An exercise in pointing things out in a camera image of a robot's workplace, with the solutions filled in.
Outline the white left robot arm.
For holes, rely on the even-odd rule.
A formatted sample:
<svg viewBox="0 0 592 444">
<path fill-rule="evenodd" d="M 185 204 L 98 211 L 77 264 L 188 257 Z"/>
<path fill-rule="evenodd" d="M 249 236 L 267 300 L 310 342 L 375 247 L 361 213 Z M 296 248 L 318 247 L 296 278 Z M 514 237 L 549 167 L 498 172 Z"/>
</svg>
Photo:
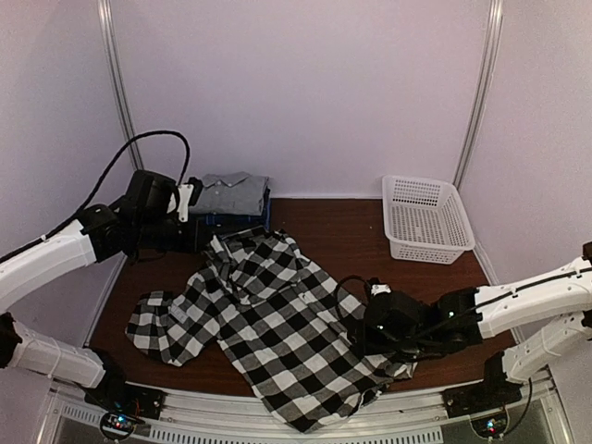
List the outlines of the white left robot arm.
<svg viewBox="0 0 592 444">
<path fill-rule="evenodd" d="M 195 253 L 204 230 L 190 210 L 203 183 L 133 173 L 111 204 L 84 204 L 52 234 L 1 262 L 1 365 L 83 388 L 94 402 L 123 411 L 133 392 L 104 351 L 84 346 L 85 328 L 101 301 L 96 284 L 117 259 L 143 250 Z"/>
</svg>

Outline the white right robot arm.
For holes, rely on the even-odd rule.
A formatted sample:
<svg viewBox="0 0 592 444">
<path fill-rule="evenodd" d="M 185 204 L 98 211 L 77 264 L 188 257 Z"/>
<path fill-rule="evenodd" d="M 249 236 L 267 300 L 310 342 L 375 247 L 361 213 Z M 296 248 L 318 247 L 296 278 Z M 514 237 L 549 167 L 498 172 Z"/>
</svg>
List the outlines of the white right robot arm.
<svg viewBox="0 0 592 444">
<path fill-rule="evenodd" d="M 480 407 L 514 397 L 540 368 L 591 339 L 591 246 L 550 272 L 499 286 L 456 290 L 427 305 L 373 280 L 355 329 L 366 355 L 385 353 L 402 364 L 436 360 L 523 324 L 547 324 L 524 342 L 496 353 L 483 381 L 465 396 Z"/>
</svg>

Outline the black white plaid shirt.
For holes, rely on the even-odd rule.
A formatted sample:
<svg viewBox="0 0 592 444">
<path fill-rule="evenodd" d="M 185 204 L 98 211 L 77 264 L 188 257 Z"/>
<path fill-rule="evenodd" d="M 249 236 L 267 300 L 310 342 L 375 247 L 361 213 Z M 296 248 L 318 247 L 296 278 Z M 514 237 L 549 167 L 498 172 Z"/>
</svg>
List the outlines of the black white plaid shirt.
<svg viewBox="0 0 592 444">
<path fill-rule="evenodd" d="M 362 304 L 286 232 L 214 237 L 204 255 L 182 293 L 154 291 L 135 306 L 126 335 L 148 357 L 182 366 L 216 341 L 253 393 L 312 394 L 337 379 L 387 389 L 413 375 L 413 364 L 356 350 L 347 329 Z"/>
</svg>

